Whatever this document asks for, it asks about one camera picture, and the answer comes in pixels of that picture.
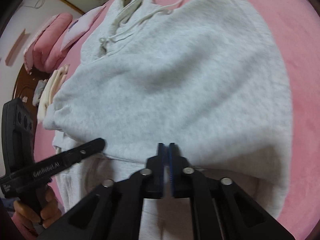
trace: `black gripper frame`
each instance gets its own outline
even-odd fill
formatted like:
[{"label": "black gripper frame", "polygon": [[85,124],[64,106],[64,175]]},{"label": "black gripper frame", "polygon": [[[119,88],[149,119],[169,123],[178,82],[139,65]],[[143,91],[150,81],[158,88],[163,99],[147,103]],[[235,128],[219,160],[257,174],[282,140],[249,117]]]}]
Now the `black gripper frame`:
[{"label": "black gripper frame", "polygon": [[4,104],[1,121],[5,176],[0,178],[4,197],[19,197],[39,217],[46,205],[45,191],[51,177],[105,147],[105,140],[95,139],[77,148],[34,162],[34,127],[32,116],[20,98]]},{"label": "black gripper frame", "polygon": [[294,240],[231,179],[184,172],[190,165],[174,143],[159,143],[157,156],[128,179],[97,186],[38,239],[138,240],[143,199],[162,198],[166,165],[172,196],[190,198],[195,240]]}]

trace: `pink bedsheet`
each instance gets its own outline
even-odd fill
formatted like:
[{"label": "pink bedsheet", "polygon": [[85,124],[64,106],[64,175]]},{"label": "pink bedsheet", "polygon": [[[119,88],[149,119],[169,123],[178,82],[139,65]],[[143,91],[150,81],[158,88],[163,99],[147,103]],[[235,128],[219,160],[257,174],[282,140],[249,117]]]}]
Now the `pink bedsheet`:
[{"label": "pink bedsheet", "polygon": [[[177,0],[155,0],[161,5]],[[70,64],[70,77],[80,63],[83,42],[101,23],[113,0],[91,30],[61,63]],[[306,0],[249,0],[267,22],[284,58],[293,101],[293,144],[290,191],[278,221],[304,240],[320,219],[320,18]],[[54,154],[54,133],[38,125],[36,159]],[[58,192],[55,183],[53,188]]]}]

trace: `metal screw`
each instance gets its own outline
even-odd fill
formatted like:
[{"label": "metal screw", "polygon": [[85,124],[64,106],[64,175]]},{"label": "metal screw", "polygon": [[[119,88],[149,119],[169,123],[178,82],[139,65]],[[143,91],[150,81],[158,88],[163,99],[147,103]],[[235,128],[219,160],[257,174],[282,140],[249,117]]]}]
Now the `metal screw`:
[{"label": "metal screw", "polygon": [[230,179],[230,178],[223,178],[222,180],[221,180],[221,183],[223,184],[223,185],[231,185],[232,184],[232,179]]},{"label": "metal screw", "polygon": [[140,171],[140,173],[141,173],[142,175],[150,175],[150,174],[152,173],[152,170],[150,170],[150,169],[143,169],[143,170]]},{"label": "metal screw", "polygon": [[113,186],[113,180],[112,179],[106,179],[103,181],[102,185],[105,186],[105,187],[111,187]]},{"label": "metal screw", "polygon": [[187,167],[187,168],[183,169],[183,173],[185,173],[185,174],[192,174],[194,172],[195,172],[195,170],[193,168],[190,168],[190,167]]}]

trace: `black handle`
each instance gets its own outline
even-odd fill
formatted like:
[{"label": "black handle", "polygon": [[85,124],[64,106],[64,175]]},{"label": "black handle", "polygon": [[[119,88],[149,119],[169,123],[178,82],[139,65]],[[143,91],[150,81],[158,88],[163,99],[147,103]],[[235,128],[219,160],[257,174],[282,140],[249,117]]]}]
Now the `black handle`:
[{"label": "black handle", "polygon": [[19,198],[22,203],[29,206],[36,214],[40,217],[41,222],[39,223],[42,225],[43,219],[40,216],[40,211],[42,210],[42,206],[38,200],[36,189],[30,189],[28,191],[22,192],[19,194]]}]

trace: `ribbed cuff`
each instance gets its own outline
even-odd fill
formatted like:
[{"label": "ribbed cuff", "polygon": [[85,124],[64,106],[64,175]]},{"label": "ribbed cuff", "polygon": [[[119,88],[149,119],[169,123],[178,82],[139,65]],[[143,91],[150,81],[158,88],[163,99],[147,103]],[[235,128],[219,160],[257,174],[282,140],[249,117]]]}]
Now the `ribbed cuff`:
[{"label": "ribbed cuff", "polygon": [[54,122],[54,113],[55,113],[55,108],[54,105],[51,104],[47,108],[47,113],[45,115],[45,118],[42,122],[42,125],[44,129],[46,130],[61,130],[60,127],[56,126]]}]

